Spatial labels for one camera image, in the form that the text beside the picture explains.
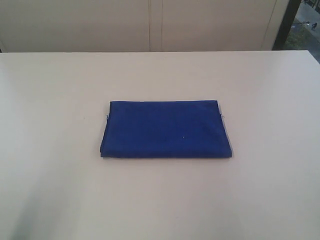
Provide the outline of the blue towel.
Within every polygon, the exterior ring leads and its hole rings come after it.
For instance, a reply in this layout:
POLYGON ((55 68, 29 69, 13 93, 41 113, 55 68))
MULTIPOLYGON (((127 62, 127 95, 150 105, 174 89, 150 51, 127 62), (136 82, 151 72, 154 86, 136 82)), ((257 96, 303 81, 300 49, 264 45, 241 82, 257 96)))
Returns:
POLYGON ((112 101, 100 156, 227 159, 232 149, 216 100, 112 101))

